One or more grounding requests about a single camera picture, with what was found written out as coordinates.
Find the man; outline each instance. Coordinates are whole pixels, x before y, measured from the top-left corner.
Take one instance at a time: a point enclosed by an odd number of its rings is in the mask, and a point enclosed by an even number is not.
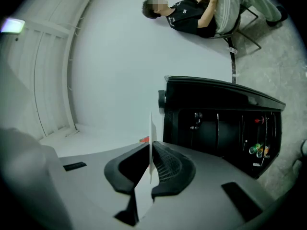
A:
[[[170,27],[177,31],[212,37],[233,29],[240,4],[254,6],[265,16],[269,26],[287,19],[286,11],[268,0],[183,0],[173,7],[169,7],[166,0],[146,0],[142,12],[151,19],[165,16]]]

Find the gray floor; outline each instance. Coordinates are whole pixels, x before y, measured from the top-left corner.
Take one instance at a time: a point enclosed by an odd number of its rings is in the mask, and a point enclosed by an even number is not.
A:
[[[291,19],[270,28],[261,14],[254,19],[248,11],[241,15],[240,29],[255,39],[262,50],[236,34],[236,83],[269,94],[286,103],[282,113],[283,136],[279,157],[259,178],[262,186],[278,198],[295,182],[292,165],[300,156],[307,138],[307,57]]]

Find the black cabinet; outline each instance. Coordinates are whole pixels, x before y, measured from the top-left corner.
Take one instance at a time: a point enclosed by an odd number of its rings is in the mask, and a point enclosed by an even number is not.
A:
[[[224,158],[257,178],[280,151],[285,104],[223,81],[166,76],[163,142]]]

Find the chair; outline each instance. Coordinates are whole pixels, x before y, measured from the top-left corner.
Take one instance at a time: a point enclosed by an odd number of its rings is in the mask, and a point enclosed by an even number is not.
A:
[[[236,20],[236,23],[235,23],[235,26],[234,28],[228,32],[228,33],[225,33],[225,34],[222,34],[222,35],[216,35],[214,37],[208,37],[209,39],[216,39],[216,38],[222,38],[224,39],[228,44],[228,38],[232,37],[236,32],[240,33],[241,35],[243,35],[244,37],[246,37],[249,41],[253,42],[255,45],[258,46],[259,49],[262,49],[262,47],[255,41],[253,40],[252,38],[250,38],[249,36],[247,36],[246,34],[244,34],[242,31],[239,30],[239,26],[240,26],[240,23],[241,23],[241,14],[245,11],[249,11],[250,13],[252,13],[256,18],[254,20],[256,20],[258,18],[258,15],[255,14],[253,11],[251,11],[250,9],[248,9],[247,7],[241,5],[240,6],[240,13],[239,13],[239,16],[238,16],[238,19]]]

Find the concrete floor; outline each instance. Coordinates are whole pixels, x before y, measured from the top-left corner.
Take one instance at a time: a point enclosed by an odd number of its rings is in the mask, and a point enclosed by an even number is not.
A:
[[[262,186],[274,197],[286,193],[296,176],[292,165],[300,157],[300,145],[307,138],[307,57],[300,36],[290,18],[276,28],[265,19],[254,19],[248,11],[241,15],[240,29],[261,46],[240,34],[233,38],[236,55],[236,83],[264,92],[286,103],[282,113],[283,136],[279,157],[259,178]]]

